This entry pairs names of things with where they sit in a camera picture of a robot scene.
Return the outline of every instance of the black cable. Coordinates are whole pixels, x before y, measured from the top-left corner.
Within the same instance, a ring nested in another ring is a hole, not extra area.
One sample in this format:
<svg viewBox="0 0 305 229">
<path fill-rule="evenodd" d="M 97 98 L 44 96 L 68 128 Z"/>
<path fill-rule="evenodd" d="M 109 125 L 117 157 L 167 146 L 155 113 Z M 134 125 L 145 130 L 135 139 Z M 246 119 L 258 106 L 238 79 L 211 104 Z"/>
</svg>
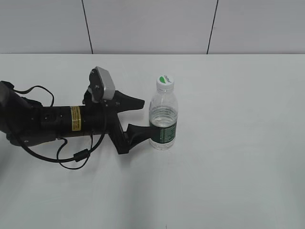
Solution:
<svg viewBox="0 0 305 229">
<path fill-rule="evenodd" d="M 93 146 L 93 135 L 92 135 L 92 134 L 90 135 L 90 138 L 91 138 L 91 147 L 90 147 L 90 149 L 92 149 L 92 146 Z M 63 144 L 59 147 L 59 149 L 57 150 L 57 153 L 56 153 L 56 159 L 57 159 L 57 160 L 59 160 L 59 153 L 60 153 L 60 151 L 61 151 L 62 148 L 64 148 L 64 147 L 67 145 L 67 143 L 68 143 L 68 140 L 67 140 L 66 138 L 59 138 L 59 139 L 64 140 L 64 143 L 63 143 Z M 76 168 L 71 168 L 71 167 L 64 166 L 62 163 L 59 163 L 59 164 L 60 164 L 62 167 L 66 168 L 66 169 L 78 170 L 78 169 L 83 168 L 83 167 L 87 164 L 87 162 L 88 162 L 88 160 L 89 160 L 89 157 L 90 157 L 90 154 L 88 154 L 87 159 L 85 160 L 85 162 L 84 162 L 81 166 L 76 167 Z"/>
<path fill-rule="evenodd" d="M 32 151 L 27 145 L 24 144 L 24 142 L 19 138 L 18 134 L 14 131 L 14 129 L 12 128 L 9 118 L 7 117 L 7 114 L 5 112 L 5 110 L 3 109 L 2 111 L 3 115 L 4 115 L 4 119 L 6 121 L 6 125 L 8 126 L 11 134 L 13 135 L 13 137 L 17 140 L 17 142 L 19 143 L 19 145 L 26 151 L 28 152 L 30 155 L 43 160 L 43 161 L 48 161 L 48 162 L 52 162 L 52 163 L 65 163 L 65 162 L 71 162 L 71 161 L 80 161 L 85 159 L 88 155 L 90 155 L 94 150 L 97 149 L 97 147 L 99 147 L 99 145 L 101 144 L 104 136 L 105 136 L 105 132 L 106 132 L 106 127 L 107 127 L 107 116 L 106 113 L 104 112 L 104 130 L 98 140 L 98 142 L 95 144 L 95 146 L 93 148 L 91 148 L 90 150 L 82 150 L 76 154 L 74 154 L 74 157 L 71 158 L 67 158 L 67 159 L 53 159 L 53 158 L 49 158 L 49 157 L 45 157 L 42 155 L 39 155 L 37 153 L 35 153 L 34 151 Z"/>
<path fill-rule="evenodd" d="M 52 94 L 52 92 L 50 92 L 48 89 L 46 89 L 46 88 L 43 87 L 43 86 L 36 85 L 36 86 L 33 86 L 33 87 L 31 87 L 30 89 L 25 90 L 25 91 L 17 91 L 17 90 L 13 90 L 13 91 L 14 91 L 14 92 L 17 92 L 17 93 L 19 93 L 19 94 L 28 94 L 28 93 L 30 93 L 35 87 L 39 87 L 39 88 L 41 88 L 41 89 L 47 91 L 47 92 L 52 96 L 51 106 L 53 106 L 53 105 L 54 105 L 54 95 Z"/>
</svg>

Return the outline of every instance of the clear plastic bottle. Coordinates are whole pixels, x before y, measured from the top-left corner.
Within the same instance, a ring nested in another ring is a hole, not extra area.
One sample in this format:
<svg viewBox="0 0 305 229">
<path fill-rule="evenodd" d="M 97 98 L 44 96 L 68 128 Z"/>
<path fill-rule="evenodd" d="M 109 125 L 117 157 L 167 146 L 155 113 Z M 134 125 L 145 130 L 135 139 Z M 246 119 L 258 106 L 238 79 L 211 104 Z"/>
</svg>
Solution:
<svg viewBox="0 0 305 229">
<path fill-rule="evenodd" d="M 176 137 L 178 101 L 173 93 L 174 79 L 169 75 L 157 78 L 157 92 L 149 106 L 150 126 L 160 127 L 160 133 L 149 139 L 150 144 L 159 150 L 170 148 Z"/>
</svg>

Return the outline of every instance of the white wall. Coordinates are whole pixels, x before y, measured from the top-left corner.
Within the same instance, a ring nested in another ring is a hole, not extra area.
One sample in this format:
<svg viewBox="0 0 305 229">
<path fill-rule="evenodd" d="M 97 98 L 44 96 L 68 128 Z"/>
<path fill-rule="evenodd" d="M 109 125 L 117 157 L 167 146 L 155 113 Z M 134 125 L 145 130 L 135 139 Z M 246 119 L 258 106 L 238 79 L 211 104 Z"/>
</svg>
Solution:
<svg viewBox="0 0 305 229">
<path fill-rule="evenodd" d="M 206 53 L 217 0 L 2 0 L 0 53 Z M 305 1 L 219 0 L 209 53 L 305 53 Z"/>
<path fill-rule="evenodd" d="M 85 0 L 94 53 L 206 53 L 215 0 Z"/>
<path fill-rule="evenodd" d="M 209 53 L 305 53 L 304 0 L 220 0 Z"/>
<path fill-rule="evenodd" d="M 0 53 L 91 53 L 81 1 L 1 0 Z"/>
</svg>

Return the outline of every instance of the panel seam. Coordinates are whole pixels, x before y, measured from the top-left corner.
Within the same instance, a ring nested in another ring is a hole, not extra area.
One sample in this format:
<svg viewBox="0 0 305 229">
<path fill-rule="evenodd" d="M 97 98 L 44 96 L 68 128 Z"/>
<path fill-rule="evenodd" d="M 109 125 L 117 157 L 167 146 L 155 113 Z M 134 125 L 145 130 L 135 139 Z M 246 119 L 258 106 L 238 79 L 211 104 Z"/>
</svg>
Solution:
<svg viewBox="0 0 305 229">
<path fill-rule="evenodd" d="M 212 22 L 211 33 L 210 33 L 210 38 L 209 38 L 209 44 L 208 44 L 208 48 L 207 48 L 207 50 L 206 50 L 206 54 L 209 54 L 209 50 L 210 50 L 211 38 L 212 38 L 213 29 L 214 29 L 214 23 L 215 23 L 215 18 L 216 18 L 216 12 L 217 12 L 217 8 L 218 8 L 218 1 L 219 1 L 219 0 L 217 0 L 217 2 L 216 2 L 215 12 L 214 12 L 214 18 L 213 18 L 213 22 Z"/>
</svg>

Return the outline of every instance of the green logo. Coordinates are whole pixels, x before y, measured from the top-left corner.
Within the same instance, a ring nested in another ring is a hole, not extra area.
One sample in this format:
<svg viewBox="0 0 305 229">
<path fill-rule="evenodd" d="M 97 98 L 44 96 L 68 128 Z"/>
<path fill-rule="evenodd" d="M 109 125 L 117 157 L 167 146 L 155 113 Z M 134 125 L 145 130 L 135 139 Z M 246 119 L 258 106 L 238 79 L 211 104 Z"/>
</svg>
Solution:
<svg viewBox="0 0 305 229">
<path fill-rule="evenodd" d="M 162 83 L 166 83 L 166 82 L 165 82 L 165 79 L 163 78 L 163 76 L 160 77 L 160 81 L 161 81 Z"/>
</svg>

